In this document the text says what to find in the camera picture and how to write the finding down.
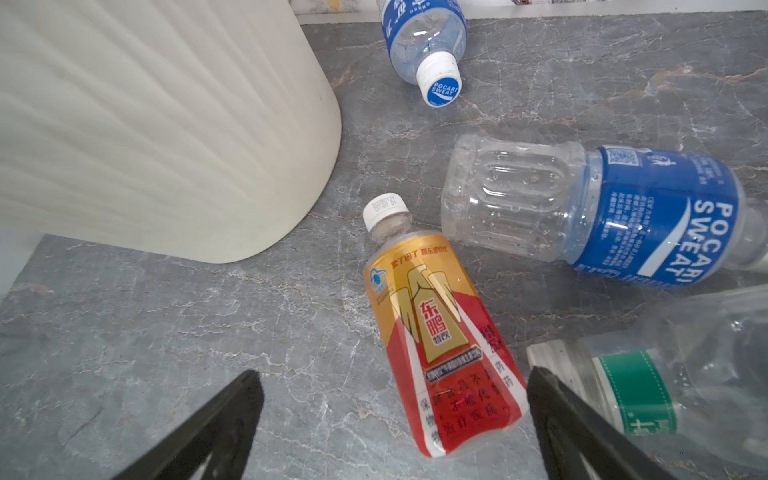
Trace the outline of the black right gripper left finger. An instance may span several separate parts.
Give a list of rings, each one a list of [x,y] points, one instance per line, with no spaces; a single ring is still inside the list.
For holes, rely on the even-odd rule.
[[[265,394],[259,373],[246,370],[142,457],[118,479],[241,479]]]

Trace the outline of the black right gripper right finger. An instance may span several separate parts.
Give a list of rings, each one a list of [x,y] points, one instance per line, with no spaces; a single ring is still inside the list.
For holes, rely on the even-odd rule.
[[[550,479],[672,477],[548,369],[532,369],[527,399]]]

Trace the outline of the red orange tea bottle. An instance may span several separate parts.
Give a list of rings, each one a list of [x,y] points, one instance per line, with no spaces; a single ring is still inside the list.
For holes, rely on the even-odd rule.
[[[526,382],[449,241],[414,228],[395,193],[363,220],[376,245],[363,280],[420,452],[444,457],[514,426]]]

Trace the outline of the green label clear bottle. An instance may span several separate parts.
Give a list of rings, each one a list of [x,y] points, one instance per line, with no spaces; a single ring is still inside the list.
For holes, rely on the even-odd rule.
[[[630,328],[526,350],[627,436],[679,435],[767,467],[767,288],[678,299]]]

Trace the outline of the clear bottle blue label top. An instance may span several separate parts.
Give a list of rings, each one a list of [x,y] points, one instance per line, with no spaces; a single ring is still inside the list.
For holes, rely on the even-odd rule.
[[[766,202],[697,153],[465,135],[441,228],[467,245],[660,288],[767,269]]]

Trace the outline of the white bin with yellow liner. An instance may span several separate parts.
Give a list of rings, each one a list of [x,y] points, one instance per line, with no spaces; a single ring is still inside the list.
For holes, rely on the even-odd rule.
[[[5,1],[1,218],[224,264],[293,230],[340,150],[285,1]]]

